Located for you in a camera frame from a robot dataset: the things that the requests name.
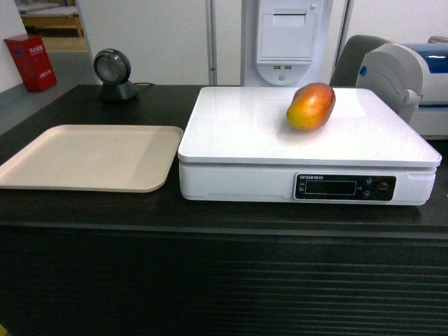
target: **white printer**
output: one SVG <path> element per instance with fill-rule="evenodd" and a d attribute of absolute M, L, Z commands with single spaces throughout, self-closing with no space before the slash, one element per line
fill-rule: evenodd
<path fill-rule="evenodd" d="M 387 43 L 364 56 L 357 88 L 373 91 L 426 139 L 448 139 L 448 43 Z"/>

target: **floor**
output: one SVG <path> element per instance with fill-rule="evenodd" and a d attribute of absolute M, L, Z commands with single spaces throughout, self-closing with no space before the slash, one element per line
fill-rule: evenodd
<path fill-rule="evenodd" d="M 0 104 L 0 134 L 16 126 L 78 84 L 98 84 L 87 43 L 78 37 L 43 37 L 57 84 L 43 92 L 26 92 L 7 105 Z"/>

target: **red box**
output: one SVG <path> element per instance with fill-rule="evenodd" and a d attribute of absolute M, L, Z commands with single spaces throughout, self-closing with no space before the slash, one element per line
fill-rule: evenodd
<path fill-rule="evenodd" d="M 5 38 L 4 41 L 28 91 L 40 92 L 56 84 L 55 72 L 41 36 L 25 34 Z"/>

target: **black counter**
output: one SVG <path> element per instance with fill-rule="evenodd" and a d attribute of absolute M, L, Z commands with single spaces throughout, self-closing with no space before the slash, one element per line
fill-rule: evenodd
<path fill-rule="evenodd" d="M 185 129 L 200 89 L 142 86 L 107 105 L 78 86 L 0 136 L 0 164 L 61 124 Z M 446 160 L 423 206 L 189 201 L 177 158 L 146 194 L 0 190 L 0 324 L 15 336 L 447 334 L 447 205 Z"/>

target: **beige tray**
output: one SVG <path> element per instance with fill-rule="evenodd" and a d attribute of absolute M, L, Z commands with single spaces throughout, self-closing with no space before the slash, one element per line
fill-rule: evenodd
<path fill-rule="evenodd" d="M 61 125 L 0 167 L 0 188 L 147 193 L 167 180 L 174 126 Z"/>

